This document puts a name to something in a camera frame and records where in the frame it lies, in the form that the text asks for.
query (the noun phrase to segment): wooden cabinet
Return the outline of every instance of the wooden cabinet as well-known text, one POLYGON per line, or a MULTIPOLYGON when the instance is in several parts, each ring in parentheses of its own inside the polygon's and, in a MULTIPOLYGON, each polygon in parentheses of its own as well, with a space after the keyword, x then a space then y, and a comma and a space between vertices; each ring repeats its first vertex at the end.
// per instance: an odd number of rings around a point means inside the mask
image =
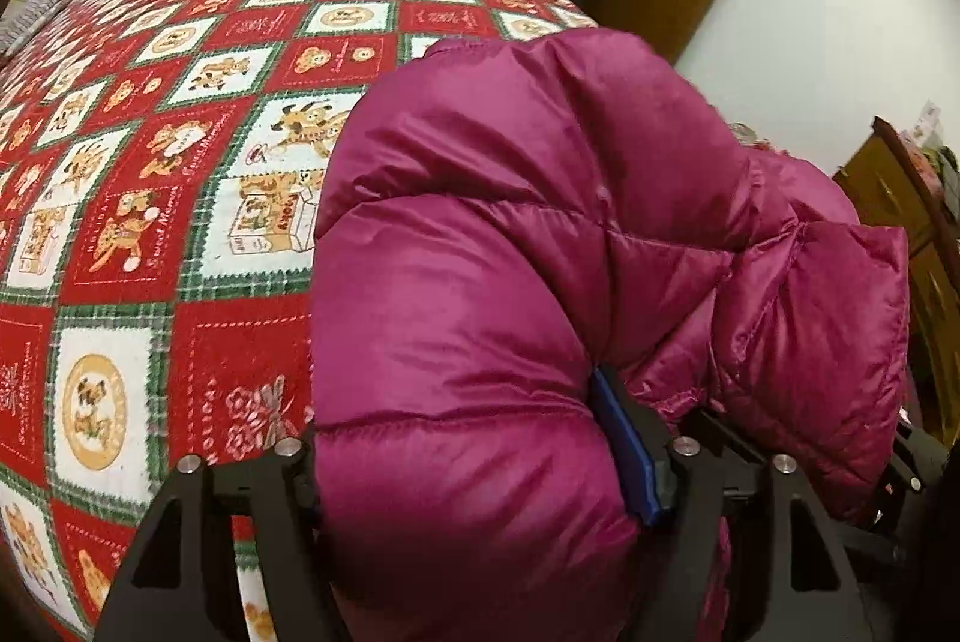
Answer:
POLYGON ((865 225, 899 225, 910 248, 911 359, 923 426, 951 444, 960 427, 960 228, 926 188, 896 131, 874 135, 834 179, 865 225))

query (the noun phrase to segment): pillow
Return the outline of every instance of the pillow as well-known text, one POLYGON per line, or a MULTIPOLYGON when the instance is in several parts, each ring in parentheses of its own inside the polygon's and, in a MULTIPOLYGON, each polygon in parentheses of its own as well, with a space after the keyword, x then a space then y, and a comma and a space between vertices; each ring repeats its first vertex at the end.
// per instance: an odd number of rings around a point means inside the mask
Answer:
POLYGON ((73 0, 28 0, 23 10, 0 23, 0 68, 73 0))

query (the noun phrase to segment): drawer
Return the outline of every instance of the drawer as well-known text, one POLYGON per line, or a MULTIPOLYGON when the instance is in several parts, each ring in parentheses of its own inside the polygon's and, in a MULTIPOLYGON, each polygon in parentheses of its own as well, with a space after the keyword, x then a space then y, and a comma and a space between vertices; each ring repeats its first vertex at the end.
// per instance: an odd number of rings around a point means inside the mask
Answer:
POLYGON ((867 139, 836 180, 864 225, 904 228, 911 255, 932 237, 933 223, 920 193, 880 137, 867 139))
POLYGON ((930 354, 944 436, 952 436, 960 424, 960 299, 933 244, 910 260, 910 294, 930 354))

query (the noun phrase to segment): white wall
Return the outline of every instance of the white wall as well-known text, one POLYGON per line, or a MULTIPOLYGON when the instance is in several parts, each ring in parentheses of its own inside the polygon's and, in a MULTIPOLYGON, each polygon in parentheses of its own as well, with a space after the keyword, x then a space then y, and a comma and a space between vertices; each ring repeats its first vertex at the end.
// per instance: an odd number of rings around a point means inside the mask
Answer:
POLYGON ((716 0, 678 70, 728 118, 833 172, 932 99, 960 151, 960 0, 716 0))

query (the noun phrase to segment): purple puffer jacket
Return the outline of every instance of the purple puffer jacket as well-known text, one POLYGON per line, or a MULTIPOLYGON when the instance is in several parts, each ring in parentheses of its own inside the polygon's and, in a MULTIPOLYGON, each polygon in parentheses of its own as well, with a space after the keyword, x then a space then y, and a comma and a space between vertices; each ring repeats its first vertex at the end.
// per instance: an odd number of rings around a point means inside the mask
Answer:
POLYGON ((317 479, 358 642, 616 638, 648 540, 584 405, 597 362, 795 455, 835 515, 890 455, 904 233, 742 148, 633 36, 441 41, 383 77, 317 236, 317 479))

